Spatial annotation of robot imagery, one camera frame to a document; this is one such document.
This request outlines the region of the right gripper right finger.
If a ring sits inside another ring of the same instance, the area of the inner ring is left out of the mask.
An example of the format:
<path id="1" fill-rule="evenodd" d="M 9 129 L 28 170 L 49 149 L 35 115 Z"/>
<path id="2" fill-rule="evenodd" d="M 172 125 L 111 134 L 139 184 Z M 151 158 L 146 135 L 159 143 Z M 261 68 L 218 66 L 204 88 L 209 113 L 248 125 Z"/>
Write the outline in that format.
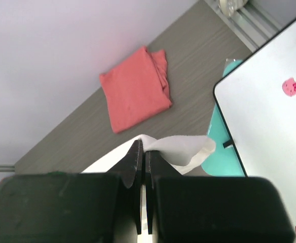
<path id="1" fill-rule="evenodd" d="M 184 176 L 158 151 L 145 153 L 153 242 L 294 242 L 274 185 L 260 177 Z"/>

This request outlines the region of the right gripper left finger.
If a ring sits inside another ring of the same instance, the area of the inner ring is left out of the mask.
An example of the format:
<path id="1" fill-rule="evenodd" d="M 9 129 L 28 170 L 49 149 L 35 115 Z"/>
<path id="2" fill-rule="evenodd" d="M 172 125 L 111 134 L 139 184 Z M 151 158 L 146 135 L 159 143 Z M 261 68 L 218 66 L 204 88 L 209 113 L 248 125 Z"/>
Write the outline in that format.
<path id="1" fill-rule="evenodd" d="M 0 242 L 137 242 L 142 141 L 105 173 L 14 175 L 0 182 Z"/>

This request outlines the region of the white t shirt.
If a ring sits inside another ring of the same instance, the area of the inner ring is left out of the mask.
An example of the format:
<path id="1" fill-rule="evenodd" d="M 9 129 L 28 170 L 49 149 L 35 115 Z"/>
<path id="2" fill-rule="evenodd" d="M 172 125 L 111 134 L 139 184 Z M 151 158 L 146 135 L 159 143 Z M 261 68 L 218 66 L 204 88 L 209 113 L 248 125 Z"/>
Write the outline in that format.
<path id="1" fill-rule="evenodd" d="M 176 135 L 155 139 L 140 134 L 108 152 L 87 167 L 83 173 L 107 172 L 126 155 L 136 140 L 142 141 L 144 152 L 160 152 L 161 157 L 182 175 L 200 166 L 216 149 L 216 142 L 206 135 Z"/>

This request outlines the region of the white whiteboard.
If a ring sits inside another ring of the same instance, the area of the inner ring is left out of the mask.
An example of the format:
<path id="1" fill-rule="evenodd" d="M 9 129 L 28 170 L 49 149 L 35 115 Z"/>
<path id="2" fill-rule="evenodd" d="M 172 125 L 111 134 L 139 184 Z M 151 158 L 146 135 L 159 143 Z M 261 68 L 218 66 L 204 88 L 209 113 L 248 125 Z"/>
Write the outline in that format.
<path id="1" fill-rule="evenodd" d="M 275 185 L 296 234 L 296 19 L 213 94 L 245 173 Z"/>

